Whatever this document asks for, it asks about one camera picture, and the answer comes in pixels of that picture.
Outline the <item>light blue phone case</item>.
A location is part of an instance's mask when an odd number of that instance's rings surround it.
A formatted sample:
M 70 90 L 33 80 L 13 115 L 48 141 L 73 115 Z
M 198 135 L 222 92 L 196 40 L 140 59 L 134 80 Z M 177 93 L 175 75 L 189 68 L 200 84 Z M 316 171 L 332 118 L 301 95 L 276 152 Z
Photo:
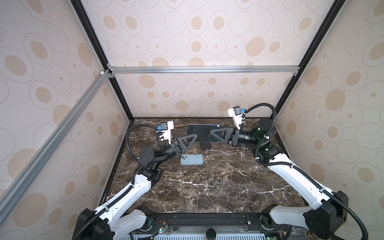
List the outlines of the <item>light blue phone case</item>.
M 204 157 L 201 154 L 182 155 L 180 158 L 180 163 L 182 166 L 203 165 Z

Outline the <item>black phone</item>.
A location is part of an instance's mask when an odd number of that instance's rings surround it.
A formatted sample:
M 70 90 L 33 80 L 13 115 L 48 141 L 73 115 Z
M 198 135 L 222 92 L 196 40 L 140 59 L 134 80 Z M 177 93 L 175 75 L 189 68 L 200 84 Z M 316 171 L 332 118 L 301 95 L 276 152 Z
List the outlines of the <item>black phone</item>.
M 186 135 L 196 134 L 198 136 L 196 142 L 218 143 L 220 140 L 211 135 L 211 130 L 216 130 L 221 127 L 222 125 L 187 125 Z

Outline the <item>black phone case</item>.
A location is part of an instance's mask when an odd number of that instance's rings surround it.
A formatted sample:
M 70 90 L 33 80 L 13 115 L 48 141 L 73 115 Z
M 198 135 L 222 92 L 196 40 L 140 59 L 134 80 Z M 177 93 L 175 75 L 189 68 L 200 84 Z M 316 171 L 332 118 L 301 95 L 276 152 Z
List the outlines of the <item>black phone case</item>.
M 212 144 L 210 142 L 200 142 L 200 146 L 202 150 L 209 150 L 212 148 Z

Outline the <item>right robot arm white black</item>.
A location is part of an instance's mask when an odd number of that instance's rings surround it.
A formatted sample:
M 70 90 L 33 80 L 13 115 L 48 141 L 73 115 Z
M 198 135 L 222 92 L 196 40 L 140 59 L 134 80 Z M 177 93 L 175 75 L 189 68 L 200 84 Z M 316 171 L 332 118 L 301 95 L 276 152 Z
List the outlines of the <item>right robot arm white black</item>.
M 317 238 L 338 240 L 335 232 L 351 216 L 362 232 L 362 239 L 369 234 L 362 220 L 348 206 L 349 198 L 342 191 L 334 192 L 299 168 L 270 138 L 277 132 L 275 120 L 261 119 L 251 130 L 222 127 L 210 133 L 230 146 L 241 144 L 253 147 L 258 164 L 269 168 L 293 187 L 307 202 L 305 208 L 270 206 L 263 222 L 292 225 L 310 230 Z

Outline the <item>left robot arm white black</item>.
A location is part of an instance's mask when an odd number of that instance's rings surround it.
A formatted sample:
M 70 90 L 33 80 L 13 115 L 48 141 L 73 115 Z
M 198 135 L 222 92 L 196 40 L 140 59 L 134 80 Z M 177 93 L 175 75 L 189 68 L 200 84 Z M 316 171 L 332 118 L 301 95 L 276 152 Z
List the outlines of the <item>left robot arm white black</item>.
M 128 215 L 125 212 L 159 182 L 164 172 L 159 166 L 173 157 L 181 157 L 191 148 L 197 137 L 196 134 L 178 137 L 160 150 L 142 149 L 136 158 L 139 168 L 131 182 L 103 205 L 94 210 L 82 211 L 72 238 L 119 240 L 142 228 L 148 222 L 149 213 L 139 209 Z

